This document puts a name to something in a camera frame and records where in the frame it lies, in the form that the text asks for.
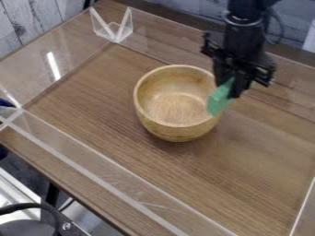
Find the bowl rim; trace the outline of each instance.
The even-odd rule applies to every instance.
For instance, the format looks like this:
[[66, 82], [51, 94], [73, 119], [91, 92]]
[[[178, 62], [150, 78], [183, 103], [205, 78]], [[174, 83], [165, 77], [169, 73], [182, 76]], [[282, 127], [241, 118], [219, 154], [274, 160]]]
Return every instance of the bowl rim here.
[[174, 124], [174, 123], [169, 123], [169, 122], [162, 122], [162, 121], [157, 121], [154, 118], [151, 118], [151, 116], [149, 116], [147, 112], [145, 111], [141, 103], [139, 103], [139, 99], [138, 99], [138, 91], [139, 91], [139, 88], [143, 84], [143, 82], [146, 81], [146, 79], [153, 75], [155, 74], [158, 71], [161, 70], [165, 70], [165, 69], [169, 69], [169, 68], [175, 68], [175, 67], [185, 67], [185, 68], [193, 68], [201, 72], [203, 72], [205, 74], [207, 74], [210, 77], [214, 78], [214, 74], [207, 71], [206, 69], [201, 68], [201, 67], [197, 67], [194, 65], [165, 65], [165, 66], [161, 66], [158, 67], [157, 69], [151, 70], [145, 76], [142, 76], [142, 78], [139, 79], [139, 81], [137, 82], [137, 85], [134, 87], [134, 105], [135, 105], [135, 108], [138, 110], [138, 112], [142, 113], [142, 115], [153, 122], [163, 125], [163, 126], [167, 126], [167, 127], [173, 127], [173, 128], [189, 128], [189, 127], [195, 127], [195, 126], [199, 126], [205, 123], [207, 123], [211, 119], [215, 118], [214, 115], [210, 114], [210, 117], [205, 118], [203, 120], [195, 122], [195, 123], [191, 123], [191, 124]]

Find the robotic arm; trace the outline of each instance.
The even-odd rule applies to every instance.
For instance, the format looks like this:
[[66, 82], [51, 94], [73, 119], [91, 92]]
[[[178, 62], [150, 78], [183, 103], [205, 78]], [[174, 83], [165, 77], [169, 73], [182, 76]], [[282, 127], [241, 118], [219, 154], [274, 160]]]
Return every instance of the robotic arm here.
[[278, 1], [229, 0], [223, 40], [214, 42], [206, 32], [202, 52], [213, 58], [217, 86], [234, 79], [230, 99], [241, 98], [254, 81], [271, 85], [277, 64], [265, 51], [265, 24]]

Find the black wire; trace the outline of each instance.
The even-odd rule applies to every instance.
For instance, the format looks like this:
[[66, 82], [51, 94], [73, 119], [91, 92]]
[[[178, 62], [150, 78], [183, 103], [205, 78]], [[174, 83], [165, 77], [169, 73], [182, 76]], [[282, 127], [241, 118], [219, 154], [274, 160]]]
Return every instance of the black wire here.
[[63, 212], [70, 206], [71, 206], [71, 204], [75, 202], [75, 200], [73, 199], [71, 201], [70, 201], [70, 203], [67, 204], [67, 205], [65, 205], [61, 209], [59, 209], [59, 212]]
[[59, 220], [59, 215], [57, 213], [57, 210], [50, 205], [42, 205], [42, 204], [38, 204], [38, 203], [22, 203], [22, 204], [4, 206], [4, 207], [0, 207], [0, 216], [11, 214], [11, 213], [14, 213], [19, 210], [27, 210], [30, 208], [41, 208], [41, 209], [49, 211], [54, 215], [54, 218], [55, 218], [55, 233], [54, 233], [54, 236], [58, 236], [58, 230], [61, 228], [61, 220]]
[[277, 44], [281, 44], [282, 42], [282, 39], [285, 38], [285, 34], [286, 34], [286, 29], [285, 29], [285, 24], [283, 24], [283, 21], [281, 19], [281, 16], [278, 14], [278, 12], [271, 8], [270, 9], [270, 18], [274, 18], [275, 21], [278, 22], [279, 24], [279, 27], [281, 27], [281, 32], [279, 32], [279, 36], [278, 36], [278, 39], [275, 41], [273, 41], [266, 33], [267, 33], [267, 30], [269, 30], [269, 27], [270, 27], [270, 24], [266, 26], [266, 29], [265, 29], [265, 39], [267, 40], [267, 42], [273, 45], [277, 45]]

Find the cable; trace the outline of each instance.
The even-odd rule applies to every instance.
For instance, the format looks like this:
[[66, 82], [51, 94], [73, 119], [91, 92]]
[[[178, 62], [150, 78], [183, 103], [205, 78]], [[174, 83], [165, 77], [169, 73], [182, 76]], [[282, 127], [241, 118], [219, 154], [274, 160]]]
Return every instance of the cable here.
[[59, 220], [59, 215], [55, 211], [55, 209], [50, 206], [50, 205], [42, 205], [38, 203], [22, 203], [22, 204], [15, 204], [15, 205], [10, 205], [10, 206], [4, 206], [0, 208], [0, 216], [11, 214], [19, 210], [27, 210], [30, 208], [41, 208], [46, 211], [49, 211], [54, 218], [55, 218], [55, 233], [54, 236], [58, 236], [58, 230], [61, 228], [61, 220]]
[[63, 212], [70, 206], [71, 204], [75, 202], [74, 198], [71, 199], [71, 201], [59, 209], [59, 212]]
[[[283, 39], [283, 37], [285, 37], [285, 34], [286, 34], [285, 24], [283, 24], [283, 21], [282, 21], [282, 19], [281, 19], [281, 16], [279, 16], [278, 12], [277, 12], [273, 8], [270, 8], [270, 11], [269, 11], [269, 14], [267, 14], [267, 15], [269, 15], [269, 16], [266, 17], [267, 24], [265, 25], [265, 39], [266, 39], [266, 41], [267, 41], [270, 44], [277, 45], [277, 44], [281, 44], [281, 41], [282, 41], [282, 39]], [[275, 19], [275, 21], [278, 22], [279, 27], [281, 27], [279, 36], [278, 36], [278, 39], [277, 39], [275, 41], [273, 41], [271, 39], [269, 39], [269, 37], [267, 37], [267, 35], [266, 35], [266, 34], [267, 34], [267, 30], [269, 30], [269, 28], [270, 28], [270, 19], [267, 19], [269, 17]]]

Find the wooden bowl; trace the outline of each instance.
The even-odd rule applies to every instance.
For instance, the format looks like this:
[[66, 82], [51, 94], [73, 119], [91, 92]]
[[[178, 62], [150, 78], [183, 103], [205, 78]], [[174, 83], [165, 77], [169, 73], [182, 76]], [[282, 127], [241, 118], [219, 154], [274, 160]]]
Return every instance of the wooden bowl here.
[[147, 73], [134, 89], [134, 104], [150, 132], [173, 142], [206, 135], [222, 116], [207, 113], [213, 90], [213, 74], [195, 66], [169, 65]]

